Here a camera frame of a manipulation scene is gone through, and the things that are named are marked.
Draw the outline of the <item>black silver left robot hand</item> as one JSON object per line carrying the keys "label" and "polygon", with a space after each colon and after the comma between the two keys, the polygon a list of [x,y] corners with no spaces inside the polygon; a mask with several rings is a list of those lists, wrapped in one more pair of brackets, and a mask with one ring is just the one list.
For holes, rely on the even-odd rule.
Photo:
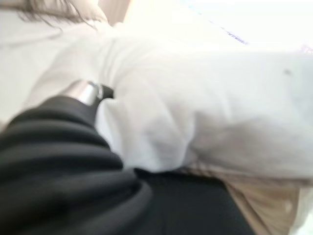
{"label": "black silver left robot hand", "polygon": [[0,135],[3,235],[251,235],[216,179],[123,169],[95,130],[113,90],[76,81]]}

